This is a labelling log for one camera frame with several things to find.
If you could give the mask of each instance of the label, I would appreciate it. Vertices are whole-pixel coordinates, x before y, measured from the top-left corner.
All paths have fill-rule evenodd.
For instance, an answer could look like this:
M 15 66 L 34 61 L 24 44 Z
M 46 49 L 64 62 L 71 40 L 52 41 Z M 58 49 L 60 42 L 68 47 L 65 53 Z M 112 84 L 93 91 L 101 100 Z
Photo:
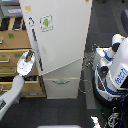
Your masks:
M 40 18 L 40 25 L 42 32 L 52 30 L 53 29 L 52 16 L 49 15 Z
M 1 57 L 6 57 L 6 55 L 1 55 Z
M 116 75 L 114 77 L 115 83 L 120 87 L 123 84 L 127 75 L 128 75 L 128 71 L 121 65 L 118 68 Z
M 13 33 L 8 33 L 8 37 L 9 37 L 9 38 L 14 38 Z
M 14 53 L 15 58 L 20 58 L 23 55 L 23 53 Z

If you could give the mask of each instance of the white panel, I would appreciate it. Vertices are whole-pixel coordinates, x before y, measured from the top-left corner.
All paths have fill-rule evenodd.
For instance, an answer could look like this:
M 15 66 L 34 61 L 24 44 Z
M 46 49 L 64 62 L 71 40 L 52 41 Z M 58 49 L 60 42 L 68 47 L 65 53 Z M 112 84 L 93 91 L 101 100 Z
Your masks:
M 43 79 L 80 78 L 83 59 L 78 59 L 55 71 L 43 75 Z
M 57 84 L 54 80 L 44 80 L 48 99 L 77 98 L 79 79 L 67 79 L 68 83 Z
M 35 21 L 34 28 L 44 69 L 39 74 L 84 56 L 92 0 L 20 0 L 20 4 L 33 49 L 35 44 L 29 17 Z M 30 12 L 25 11 L 27 5 L 31 6 Z M 40 18 L 48 15 L 52 16 L 53 30 L 42 32 Z

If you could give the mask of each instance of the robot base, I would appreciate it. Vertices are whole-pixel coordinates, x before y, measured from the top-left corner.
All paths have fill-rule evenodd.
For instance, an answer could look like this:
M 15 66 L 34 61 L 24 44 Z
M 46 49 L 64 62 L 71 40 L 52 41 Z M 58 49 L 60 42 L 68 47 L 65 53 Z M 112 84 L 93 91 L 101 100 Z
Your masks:
M 97 101 L 101 105 L 107 106 L 107 107 L 118 106 L 119 103 L 120 103 L 120 100 L 114 100 L 113 99 L 112 101 L 108 101 L 99 93 L 98 85 L 96 84 L 96 83 L 98 83 L 98 79 L 97 79 L 98 77 L 95 75 L 94 71 L 92 71 L 92 73 L 93 73 L 93 75 L 92 75 L 93 76 L 93 78 L 92 78 L 92 81 L 93 81 L 93 93 L 94 93 L 94 96 L 97 99 Z

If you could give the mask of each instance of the refrigerator door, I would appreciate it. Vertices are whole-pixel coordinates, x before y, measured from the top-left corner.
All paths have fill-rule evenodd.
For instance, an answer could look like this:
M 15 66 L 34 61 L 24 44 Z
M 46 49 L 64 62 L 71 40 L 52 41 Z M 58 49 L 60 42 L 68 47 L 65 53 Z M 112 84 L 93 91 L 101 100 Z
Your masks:
M 31 47 L 36 52 L 32 34 L 35 30 L 43 65 L 41 71 L 36 54 L 39 75 L 84 56 L 92 0 L 20 0 L 20 6 Z

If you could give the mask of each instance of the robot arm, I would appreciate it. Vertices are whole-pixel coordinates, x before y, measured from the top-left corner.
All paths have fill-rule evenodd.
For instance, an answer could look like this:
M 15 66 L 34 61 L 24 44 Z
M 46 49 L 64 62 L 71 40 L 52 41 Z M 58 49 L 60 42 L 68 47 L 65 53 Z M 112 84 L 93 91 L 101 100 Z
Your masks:
M 8 108 L 13 104 L 13 102 L 19 96 L 23 85 L 24 85 L 23 77 L 16 76 L 13 79 L 11 90 L 9 90 L 0 97 L 0 120 L 2 119 Z
M 23 85 L 25 83 L 23 77 L 27 77 L 33 71 L 35 65 L 35 54 L 32 51 L 25 52 L 19 59 L 17 63 L 17 72 L 18 76 L 14 77 L 12 88 L 8 92 L 4 93 L 0 97 L 0 120 L 8 110 L 8 108 L 13 104 L 17 99 Z

